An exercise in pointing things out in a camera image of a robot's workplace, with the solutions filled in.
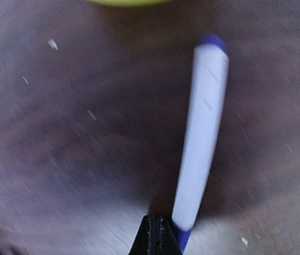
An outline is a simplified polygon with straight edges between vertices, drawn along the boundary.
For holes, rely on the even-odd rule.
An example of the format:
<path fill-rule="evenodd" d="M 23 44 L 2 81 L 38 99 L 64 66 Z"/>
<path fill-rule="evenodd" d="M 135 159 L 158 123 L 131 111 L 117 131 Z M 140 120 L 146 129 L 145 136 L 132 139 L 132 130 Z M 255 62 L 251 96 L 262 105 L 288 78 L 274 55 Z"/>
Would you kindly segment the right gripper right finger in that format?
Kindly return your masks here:
<path fill-rule="evenodd" d="M 165 217 L 157 217 L 155 222 L 155 254 L 182 254 L 169 221 Z"/>

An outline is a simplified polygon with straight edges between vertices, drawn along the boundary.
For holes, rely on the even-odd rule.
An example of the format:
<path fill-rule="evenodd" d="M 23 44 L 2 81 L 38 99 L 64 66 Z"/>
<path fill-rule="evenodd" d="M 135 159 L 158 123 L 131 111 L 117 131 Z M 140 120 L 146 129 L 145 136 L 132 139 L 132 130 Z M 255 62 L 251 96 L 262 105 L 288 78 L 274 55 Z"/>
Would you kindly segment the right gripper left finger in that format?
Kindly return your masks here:
<path fill-rule="evenodd" d="M 155 217 L 144 216 L 130 249 L 130 255 L 155 254 Z"/>

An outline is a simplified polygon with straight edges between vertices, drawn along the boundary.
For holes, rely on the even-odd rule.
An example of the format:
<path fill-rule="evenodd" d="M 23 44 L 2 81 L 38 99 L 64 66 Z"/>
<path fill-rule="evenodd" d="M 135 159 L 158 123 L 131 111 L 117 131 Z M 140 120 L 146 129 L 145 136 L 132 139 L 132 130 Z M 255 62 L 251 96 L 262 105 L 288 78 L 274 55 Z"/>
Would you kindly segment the purple-capped white marker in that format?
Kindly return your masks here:
<path fill-rule="evenodd" d="M 225 43 L 206 35 L 194 49 L 191 93 L 172 223 L 180 251 L 194 226 L 208 180 L 225 99 L 229 57 Z"/>

